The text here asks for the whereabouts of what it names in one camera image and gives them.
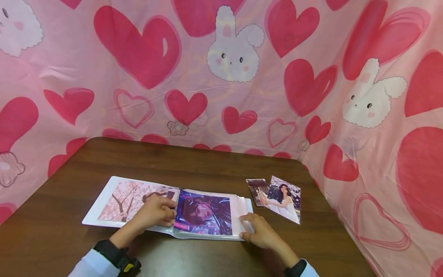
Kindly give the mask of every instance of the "white bunny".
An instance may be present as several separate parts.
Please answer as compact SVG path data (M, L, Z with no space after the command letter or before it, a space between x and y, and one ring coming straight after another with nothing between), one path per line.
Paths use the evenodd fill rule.
M22 50L42 41L43 30L23 0L0 0L0 49L19 57Z
M221 6L215 22L215 42L207 56L209 70L225 81L251 81L259 62L254 47L259 47L263 39L263 30L255 24L244 27L236 35L234 13L230 7Z
M377 127L391 110L391 98L400 97L408 86L402 77L375 81L378 59L369 59L343 105L343 119L364 128Z

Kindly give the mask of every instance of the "pink backdrop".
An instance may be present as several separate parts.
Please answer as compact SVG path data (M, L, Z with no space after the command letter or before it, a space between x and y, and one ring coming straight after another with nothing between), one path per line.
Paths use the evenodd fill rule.
M93 137L275 156L379 276L443 276L440 0L211 3L0 0L0 223Z

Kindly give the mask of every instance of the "wooden table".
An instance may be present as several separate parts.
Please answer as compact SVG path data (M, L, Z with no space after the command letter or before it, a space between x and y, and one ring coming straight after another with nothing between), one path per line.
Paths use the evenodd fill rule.
M304 166L295 160L95 138L0 227L1 276L67 276L115 229L83 217L111 176L251 197L245 179L276 175L302 190L302 225L264 207L266 218L320 276L374 276ZM139 276L280 276L274 256L242 242L180 240L145 232L131 246Z

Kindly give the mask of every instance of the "right hand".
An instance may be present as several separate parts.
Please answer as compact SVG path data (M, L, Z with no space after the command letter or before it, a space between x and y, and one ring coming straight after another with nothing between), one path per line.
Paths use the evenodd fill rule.
M240 233L241 239L251 242L260 248L273 250L275 250L275 248L279 245L285 243L269 225L269 223L266 222L263 216L248 213L247 215L241 216L240 220L249 221L255 230L255 233Z

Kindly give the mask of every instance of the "red heart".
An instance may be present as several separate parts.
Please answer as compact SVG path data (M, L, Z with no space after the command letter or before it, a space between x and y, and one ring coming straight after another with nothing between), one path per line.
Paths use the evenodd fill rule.
M165 95L165 105L176 120L189 125L206 110L208 99L200 92L188 101L179 90L170 90Z
M331 144L326 154L323 174L329 179L352 182L358 177L358 164L352 159L343 160L340 147Z
M52 90L44 90L43 93L52 108L72 125L75 125L77 117L94 101L94 92L84 88L67 89L63 97Z
M17 210L12 203L0 204L0 226Z
M301 117L311 113L331 92L336 80L335 65L314 78L314 70L307 60L293 60L284 71L284 89L291 109Z
M328 4L328 6L333 11L338 11L344 5L346 5L348 2L349 2L349 0L326 0L326 4Z
M131 103L124 102L124 97L129 98ZM132 96L129 92L122 89L114 92L114 103L123 121L135 129L151 118L155 112L154 106L149 99L140 95ZM139 118L133 119L129 115L132 115L132 117L135 115Z
M215 31L215 18L221 6L230 6L234 14L245 0L171 0L186 33L201 37Z
M134 138L130 135L125 134L124 132L120 132L115 129L104 129L101 133L102 137L115 138L119 140L134 140Z
M426 230L443 234L443 129L420 127L402 140L397 184L403 203Z
M388 241L382 241L377 239L371 239L366 238L359 235L359 227L358 227L358 221L359 221L359 213L360 213L360 206L361 203L365 200L371 201L378 210L378 214L388 220L390 223L392 223L400 232L403 234L403 238L401 240L398 240L396 242L388 242ZM357 197L357 200L355 200L354 205L354 232L358 239L360 239L362 242L371 243L374 245L377 245L379 247L383 247L386 249L394 250L394 251L405 251L409 246L411 245L411 237L409 236L408 230L398 222L395 218L390 216L386 213L386 211L383 209L383 207L380 205L380 203L373 197L372 195L368 193L361 194Z
M305 129L305 137L310 145L324 139L331 130L331 123L325 122L322 125L322 120L319 116L314 116L309 120Z
M257 114L247 110L239 115L234 107L225 107L221 112L221 120L228 134L236 134L245 131L257 121Z
M264 153L261 150L254 149L254 148L246 150L245 154L256 155L256 156L264 156Z
M75 10L78 5L82 2L82 0L60 0L63 3L65 3L66 6L70 7L71 9Z
M432 264L431 277L442 277L443 276L443 258L437 259Z
M152 17L140 34L124 14L111 6L103 6L95 14L94 27L101 43L118 64L148 90L160 84L178 64L180 38L164 16Z
M280 126L285 126L285 125L290 125L290 126L292 126L292 131L290 132L290 133L288 133L287 131L286 131L286 134L285 134L285 130L280 130L279 132L278 131L276 131L276 132L274 132L275 134L274 134L274 139L275 139L275 136L277 135L279 135L279 138L277 138L277 142L274 144L273 142L272 142L272 136L271 136L271 131L272 131L272 126L275 124L275 123L279 123L280 124ZM268 143L269 143L269 145L272 147L272 148L275 148L275 147L277 147L277 146L279 146L280 144L282 144L282 143L284 143L285 141L287 141L288 139L290 139L290 138L292 138L296 133L297 133L297 129L298 129L298 126L297 126L297 124L295 123L295 122L293 122L293 121L289 121L289 122L283 122L283 120L281 119L281 118L275 118L274 120L272 120L270 123L269 123L269 125L268 125L268 130L266 131L266 137L268 138Z
M37 122L39 109L26 97L16 97L0 111L0 153L9 152L14 143Z
M297 17L292 0L280 0L269 5L265 22L271 44L282 58L314 33L320 14L310 7Z
M156 134L148 134L148 135L144 136L140 141L169 145L169 141L167 141L167 139L165 139L164 137L162 137L160 135L156 135Z
M204 149L204 150L211 150L211 148L210 148L209 146L207 146L206 144L202 144L202 143L196 144L196 145L194 145L192 148ZM214 147L212 148L212 150L215 150L215 151L224 151L224 152L232 152L232 148L230 148L229 146L224 145L224 144L214 146Z
M443 55L437 50L428 52L412 75L404 115L410 117L443 107Z
M282 159L291 159L292 156L288 152L278 152L277 154L273 155L274 158L282 158Z
M429 12L408 7L396 11L384 23L388 2L371 0L361 13L343 58L343 73L355 80L369 58L377 58L380 66L409 49L426 31Z
M49 160L48 178L51 177L80 147L87 141L86 137L71 140L66 145L66 155L55 155Z

